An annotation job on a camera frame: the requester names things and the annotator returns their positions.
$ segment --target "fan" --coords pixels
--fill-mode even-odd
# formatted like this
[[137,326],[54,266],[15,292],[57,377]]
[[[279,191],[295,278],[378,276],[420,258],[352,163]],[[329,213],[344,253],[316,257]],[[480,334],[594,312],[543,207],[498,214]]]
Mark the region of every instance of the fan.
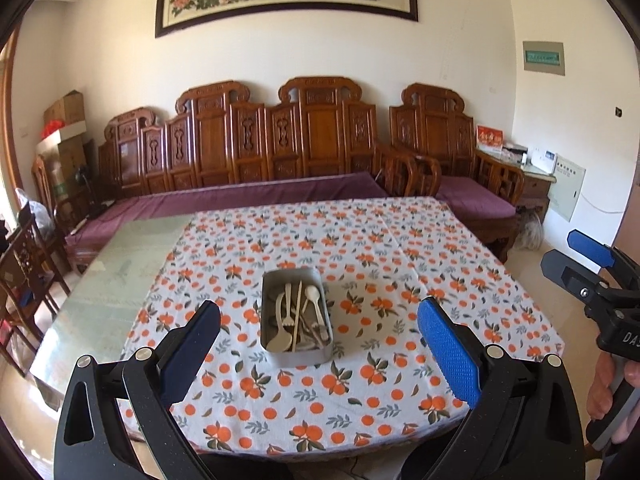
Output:
[[98,218],[98,216],[106,211],[107,206],[96,200],[94,188],[91,185],[91,170],[87,165],[83,164],[78,167],[78,170],[76,171],[76,182],[78,183],[78,186],[86,186],[89,192],[89,214],[87,215],[87,218],[89,220]]

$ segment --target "tablecloth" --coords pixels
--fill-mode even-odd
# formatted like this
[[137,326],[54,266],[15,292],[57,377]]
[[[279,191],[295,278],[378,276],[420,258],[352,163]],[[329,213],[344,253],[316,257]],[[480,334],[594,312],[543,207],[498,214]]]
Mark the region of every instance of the tablecloth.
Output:
[[[322,274],[334,354],[315,367],[273,368],[258,335],[262,274],[296,266]],[[421,343],[416,309],[427,294],[484,344],[533,360],[562,352],[529,295],[446,205],[389,198],[194,215],[123,357],[155,347],[211,299],[223,330],[172,406],[192,445],[281,460],[349,456],[439,433],[468,409]]]

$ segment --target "white cable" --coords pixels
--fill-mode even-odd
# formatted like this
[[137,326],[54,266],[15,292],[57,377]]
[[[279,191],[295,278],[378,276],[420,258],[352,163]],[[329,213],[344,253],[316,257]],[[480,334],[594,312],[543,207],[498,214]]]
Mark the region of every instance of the white cable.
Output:
[[600,209],[598,206],[594,205],[591,202],[591,200],[589,200],[587,197],[585,197],[582,193],[580,193],[580,196],[584,199],[584,201],[587,204],[589,204],[594,209],[600,211],[601,213],[604,213],[605,215],[623,215],[624,213],[626,213],[626,209],[624,211],[604,211],[604,209]]

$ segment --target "metal container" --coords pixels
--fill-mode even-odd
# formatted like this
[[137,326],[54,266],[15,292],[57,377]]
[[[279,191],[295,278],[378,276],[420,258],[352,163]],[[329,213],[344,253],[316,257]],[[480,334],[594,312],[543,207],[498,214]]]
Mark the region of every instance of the metal container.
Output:
[[[270,319],[275,317],[276,297],[285,290],[285,285],[291,283],[291,316],[295,319],[296,302],[298,300],[298,284],[302,281],[302,298],[300,300],[300,317],[302,307],[306,301],[305,287],[315,286],[320,292],[318,305],[324,316],[324,321],[329,333],[329,342],[323,348],[315,350],[269,352],[266,348],[275,337],[278,329],[270,324]],[[304,314],[306,322],[311,325],[316,322],[316,308],[309,301]],[[301,269],[279,269],[266,272],[262,277],[262,310],[260,314],[260,344],[264,349],[267,359],[278,368],[294,368],[296,366],[313,366],[327,362],[334,352],[334,332],[329,319],[329,312],[326,308],[326,298],[322,287],[322,277],[317,269],[305,267]]]

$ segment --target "purple seat cushion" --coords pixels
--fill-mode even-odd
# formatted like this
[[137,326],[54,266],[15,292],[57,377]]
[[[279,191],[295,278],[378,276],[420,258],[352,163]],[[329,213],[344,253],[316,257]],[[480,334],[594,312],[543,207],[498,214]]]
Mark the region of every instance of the purple seat cushion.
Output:
[[66,243],[103,247],[123,224],[133,220],[237,207],[387,196],[369,173],[172,191],[118,200],[99,218],[89,220],[76,234],[67,236]]
[[436,198],[461,220],[510,218],[516,208],[466,176],[443,176]]

